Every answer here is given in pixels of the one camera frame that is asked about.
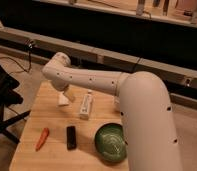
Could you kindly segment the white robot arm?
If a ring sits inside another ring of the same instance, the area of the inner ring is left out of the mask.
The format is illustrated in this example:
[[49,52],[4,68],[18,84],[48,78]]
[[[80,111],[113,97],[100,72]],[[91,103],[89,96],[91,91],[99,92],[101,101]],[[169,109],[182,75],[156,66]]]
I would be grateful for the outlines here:
[[158,76],[75,69],[61,52],[42,73],[58,91],[72,84],[119,98],[129,171],[183,171],[169,93]]

